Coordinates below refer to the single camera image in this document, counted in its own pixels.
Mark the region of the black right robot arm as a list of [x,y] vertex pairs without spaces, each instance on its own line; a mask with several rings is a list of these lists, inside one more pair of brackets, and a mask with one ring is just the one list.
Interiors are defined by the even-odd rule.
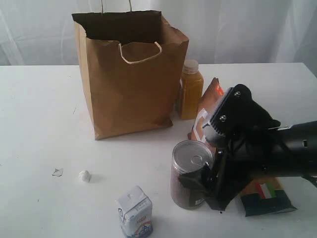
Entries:
[[180,183],[223,211],[252,180],[301,177],[317,182],[317,123],[281,127],[280,122],[237,84],[221,96],[202,123],[205,142],[194,142],[190,158],[204,155],[201,167],[179,176]]

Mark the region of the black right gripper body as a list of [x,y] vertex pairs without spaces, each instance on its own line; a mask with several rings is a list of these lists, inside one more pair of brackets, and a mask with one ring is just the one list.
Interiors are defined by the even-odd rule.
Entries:
[[263,156],[261,142],[266,129],[279,126],[259,104],[238,108],[229,106],[233,116],[225,122],[220,117],[226,106],[218,106],[210,119],[210,145],[216,148],[216,163],[212,168],[210,208],[224,211],[252,180],[256,162]]

